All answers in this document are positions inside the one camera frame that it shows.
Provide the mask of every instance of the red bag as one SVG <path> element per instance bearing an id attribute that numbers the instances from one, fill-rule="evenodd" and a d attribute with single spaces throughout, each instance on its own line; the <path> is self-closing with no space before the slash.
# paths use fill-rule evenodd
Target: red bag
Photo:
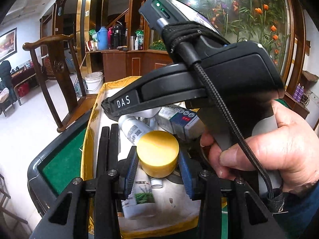
<path id="1" fill-rule="evenodd" d="M 28 82 L 25 82 L 23 83 L 22 85 L 20 85 L 18 87 L 18 94 L 19 94 L 19 97 L 22 98 L 23 96 L 27 95 L 30 91 L 30 88 L 29 88 L 29 83 Z"/>

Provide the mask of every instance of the metal bolt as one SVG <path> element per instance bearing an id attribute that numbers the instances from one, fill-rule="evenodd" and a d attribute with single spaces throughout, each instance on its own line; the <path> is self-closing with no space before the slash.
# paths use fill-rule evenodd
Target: metal bolt
<path id="1" fill-rule="evenodd" d="M 75 177 L 73 180 L 72 180 L 72 183 L 73 184 L 79 184 L 80 182 L 82 181 L 82 179 L 80 177 Z"/>
<path id="2" fill-rule="evenodd" d="M 207 171 L 207 170 L 201 170 L 200 171 L 200 175 L 201 176 L 204 176 L 204 177 L 206 177 L 206 176 L 208 176 L 210 173 L 209 173 L 209 171 Z"/>
<path id="3" fill-rule="evenodd" d="M 116 175 L 117 174 L 117 170 L 115 170 L 115 169 L 111 169 L 111 170 L 108 170 L 108 175 L 109 176 L 114 176 L 114 175 Z"/>
<path id="4" fill-rule="evenodd" d="M 237 178 L 236 178 L 236 182 L 237 182 L 238 184 L 244 184 L 244 183 L 245 183 L 244 179 L 241 178 L 241 177 L 237 177 Z"/>

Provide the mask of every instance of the purple bottle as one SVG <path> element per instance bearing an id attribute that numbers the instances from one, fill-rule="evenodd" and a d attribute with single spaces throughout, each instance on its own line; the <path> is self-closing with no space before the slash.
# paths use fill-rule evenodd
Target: purple bottle
<path id="1" fill-rule="evenodd" d="M 297 102 L 300 102 L 301 101 L 301 98 L 302 98 L 302 96 L 303 96 L 303 94 L 304 94 L 304 88 L 303 87 L 301 87 L 300 88 L 300 90 L 299 90 L 299 93 L 298 93 L 298 96 L 297 96 Z"/>
<path id="2" fill-rule="evenodd" d="M 297 100 L 297 97 L 298 97 L 300 88 L 301 88 L 301 86 L 300 86 L 300 83 L 299 83 L 299 84 L 297 85 L 296 89 L 295 89 L 294 94 L 293 94 L 293 98 L 294 98 L 295 100 Z"/>

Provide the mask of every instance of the floral mural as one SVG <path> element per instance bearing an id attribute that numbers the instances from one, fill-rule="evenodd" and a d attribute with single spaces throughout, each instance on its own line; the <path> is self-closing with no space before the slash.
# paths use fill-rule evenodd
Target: floral mural
<path id="1" fill-rule="evenodd" d="M 279 71 L 284 63 L 287 39 L 285 0 L 179 0 L 199 11 L 231 43 L 254 40 L 271 55 Z M 151 49 L 165 50 L 156 34 Z"/>

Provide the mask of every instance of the framed painting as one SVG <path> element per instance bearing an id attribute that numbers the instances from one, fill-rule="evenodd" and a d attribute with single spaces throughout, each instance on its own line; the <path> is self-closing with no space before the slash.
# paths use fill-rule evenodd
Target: framed painting
<path id="1" fill-rule="evenodd" d="M 17 52 L 17 28 L 0 36 L 0 62 Z"/>

